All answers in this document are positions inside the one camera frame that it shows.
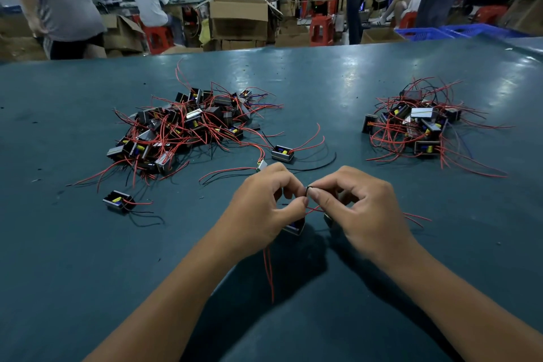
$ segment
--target person in gray shirt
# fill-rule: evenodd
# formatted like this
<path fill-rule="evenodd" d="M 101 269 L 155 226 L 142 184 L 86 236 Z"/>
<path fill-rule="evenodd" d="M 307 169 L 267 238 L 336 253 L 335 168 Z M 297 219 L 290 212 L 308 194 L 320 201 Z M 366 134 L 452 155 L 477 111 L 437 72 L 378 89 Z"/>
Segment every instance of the person in gray shirt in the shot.
<path fill-rule="evenodd" d="M 49 59 L 105 57 L 104 24 L 92 0 L 20 0 Z"/>

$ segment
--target blue basket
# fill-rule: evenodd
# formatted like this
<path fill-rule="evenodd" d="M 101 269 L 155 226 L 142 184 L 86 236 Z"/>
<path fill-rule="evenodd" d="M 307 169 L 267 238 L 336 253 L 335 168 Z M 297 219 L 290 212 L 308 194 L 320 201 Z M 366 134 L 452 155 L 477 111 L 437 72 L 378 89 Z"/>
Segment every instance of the blue basket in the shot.
<path fill-rule="evenodd" d="M 528 35 L 510 29 L 502 29 L 486 23 L 474 23 L 472 25 L 448 25 L 439 28 L 442 32 L 446 32 L 455 38 L 471 38 L 480 35 L 481 33 L 487 36 L 496 38 L 524 38 Z"/>
<path fill-rule="evenodd" d="M 411 40 L 412 42 L 420 42 L 421 40 L 454 39 L 454 36 L 433 27 L 396 29 L 396 33 L 398 33 L 398 35 L 402 35 L 406 39 Z"/>

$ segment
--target black shorts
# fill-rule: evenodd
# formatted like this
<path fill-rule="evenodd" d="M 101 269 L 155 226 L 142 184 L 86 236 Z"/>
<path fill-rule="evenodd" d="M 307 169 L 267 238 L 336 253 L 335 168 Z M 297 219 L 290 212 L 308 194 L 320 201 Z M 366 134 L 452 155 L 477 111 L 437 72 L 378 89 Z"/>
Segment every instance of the black shorts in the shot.
<path fill-rule="evenodd" d="M 104 34 L 92 36 L 87 40 L 76 42 L 58 42 L 57 40 L 44 40 L 44 50 L 52 61 L 63 61 L 70 59 L 83 59 L 87 45 L 104 47 Z"/>

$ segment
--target right hand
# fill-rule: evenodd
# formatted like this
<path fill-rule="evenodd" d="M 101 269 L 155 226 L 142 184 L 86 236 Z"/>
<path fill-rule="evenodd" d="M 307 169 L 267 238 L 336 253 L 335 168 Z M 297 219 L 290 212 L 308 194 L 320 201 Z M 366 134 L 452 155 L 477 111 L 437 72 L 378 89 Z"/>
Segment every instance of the right hand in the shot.
<path fill-rule="evenodd" d="M 401 263 L 418 245 L 390 183 L 344 166 L 309 186 L 307 194 L 343 228 L 349 242 L 380 268 Z M 348 208 L 350 202 L 355 204 Z"/>
<path fill-rule="evenodd" d="M 39 36 L 46 35 L 48 33 L 47 29 L 45 29 L 45 26 L 39 17 L 29 16 L 27 20 L 28 20 L 28 27 L 31 29 L 34 36 L 39 37 Z"/>

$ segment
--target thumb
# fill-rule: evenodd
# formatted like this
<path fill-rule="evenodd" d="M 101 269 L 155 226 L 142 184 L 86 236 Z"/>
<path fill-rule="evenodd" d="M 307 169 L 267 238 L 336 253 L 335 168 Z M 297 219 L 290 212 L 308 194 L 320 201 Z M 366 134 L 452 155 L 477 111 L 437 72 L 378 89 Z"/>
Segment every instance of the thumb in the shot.
<path fill-rule="evenodd" d="M 305 216 L 305 209 L 309 203 L 307 197 L 297 197 L 288 206 L 275 210 L 277 224 L 282 229 L 285 226 L 302 219 Z"/>
<path fill-rule="evenodd" d="M 351 210 L 343 203 L 338 201 L 332 194 L 326 190 L 319 188 L 309 188 L 307 194 L 313 199 L 320 207 L 340 225 L 345 223 L 351 214 Z"/>

